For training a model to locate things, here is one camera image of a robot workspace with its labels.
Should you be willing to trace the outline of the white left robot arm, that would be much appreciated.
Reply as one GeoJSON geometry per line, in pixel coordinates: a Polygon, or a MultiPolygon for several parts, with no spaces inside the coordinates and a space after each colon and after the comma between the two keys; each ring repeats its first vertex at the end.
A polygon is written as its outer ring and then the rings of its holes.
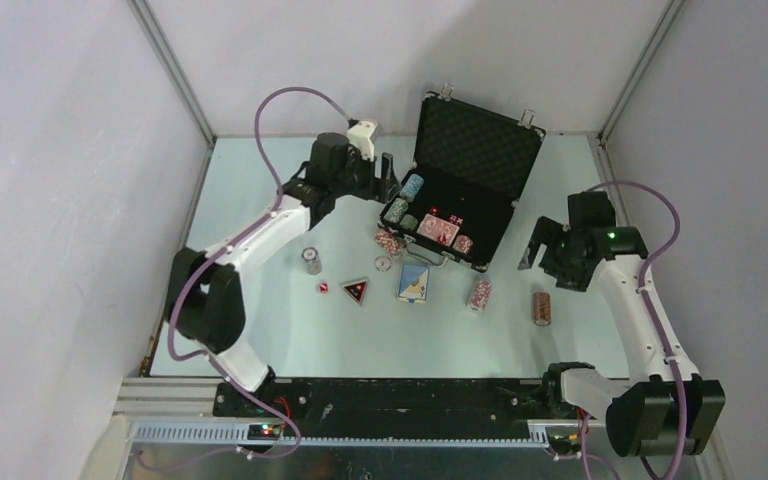
{"type": "Polygon", "coordinates": [[[285,245],[316,227],[351,196],[386,203],[398,189],[391,153],[359,134],[321,133],[309,157],[275,199],[251,224],[202,250],[179,250],[169,274],[164,320],[167,349],[177,361],[177,337],[197,346],[222,378],[238,391],[237,402],[252,416],[264,416],[276,403],[268,382],[273,369],[251,345],[246,332],[244,280],[285,245]]]}

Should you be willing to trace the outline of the blue poker chip stack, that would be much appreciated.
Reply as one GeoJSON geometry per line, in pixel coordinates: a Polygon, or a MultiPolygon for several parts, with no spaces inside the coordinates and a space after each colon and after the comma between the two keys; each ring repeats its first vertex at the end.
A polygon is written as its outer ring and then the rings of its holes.
{"type": "Polygon", "coordinates": [[[406,202],[412,202],[424,185],[424,178],[418,174],[411,174],[402,185],[399,197],[406,202]]]}

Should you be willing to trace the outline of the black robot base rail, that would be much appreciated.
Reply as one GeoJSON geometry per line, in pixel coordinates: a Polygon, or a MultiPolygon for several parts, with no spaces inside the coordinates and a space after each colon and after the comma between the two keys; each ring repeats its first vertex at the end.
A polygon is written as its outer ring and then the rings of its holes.
{"type": "Polygon", "coordinates": [[[215,391],[218,418],[272,419],[278,410],[304,439],[529,440],[539,421],[576,422],[549,378],[327,378],[271,375],[247,399],[215,391]]]}

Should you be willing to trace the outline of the orange brown chip stack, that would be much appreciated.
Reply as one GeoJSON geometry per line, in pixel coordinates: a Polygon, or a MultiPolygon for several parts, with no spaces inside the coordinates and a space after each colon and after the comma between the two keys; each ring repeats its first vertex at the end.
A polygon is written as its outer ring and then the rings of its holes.
{"type": "Polygon", "coordinates": [[[549,326],[552,322],[551,296],[538,291],[532,295],[532,321],[537,326],[549,326]]]}

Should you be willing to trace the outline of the red white chip stack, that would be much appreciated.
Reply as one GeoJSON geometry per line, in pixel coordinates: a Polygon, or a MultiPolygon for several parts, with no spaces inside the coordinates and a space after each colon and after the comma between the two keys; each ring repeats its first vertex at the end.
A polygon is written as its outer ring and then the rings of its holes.
{"type": "Polygon", "coordinates": [[[483,313],[492,293],[492,283],[487,279],[478,279],[468,297],[467,308],[470,311],[483,313]]]}

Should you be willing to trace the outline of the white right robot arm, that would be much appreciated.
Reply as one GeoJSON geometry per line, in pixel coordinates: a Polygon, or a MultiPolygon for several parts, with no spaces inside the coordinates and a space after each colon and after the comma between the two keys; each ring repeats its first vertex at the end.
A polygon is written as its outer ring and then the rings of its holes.
{"type": "Polygon", "coordinates": [[[621,457],[701,454],[726,403],[717,380],[706,380],[688,358],[660,302],[640,232],[620,226],[607,193],[567,198],[568,220],[538,219],[522,268],[538,267],[556,287],[597,286],[625,354],[623,384],[585,362],[550,365],[542,377],[545,411],[566,418],[578,408],[605,424],[621,457]]]}

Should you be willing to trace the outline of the grey chip stack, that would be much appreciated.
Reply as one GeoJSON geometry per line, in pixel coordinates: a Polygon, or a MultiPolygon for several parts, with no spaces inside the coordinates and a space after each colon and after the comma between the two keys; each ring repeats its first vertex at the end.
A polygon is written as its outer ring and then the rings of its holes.
{"type": "Polygon", "coordinates": [[[306,272],[309,275],[319,275],[323,266],[321,257],[315,247],[307,247],[301,252],[301,258],[305,264],[306,272]]]}

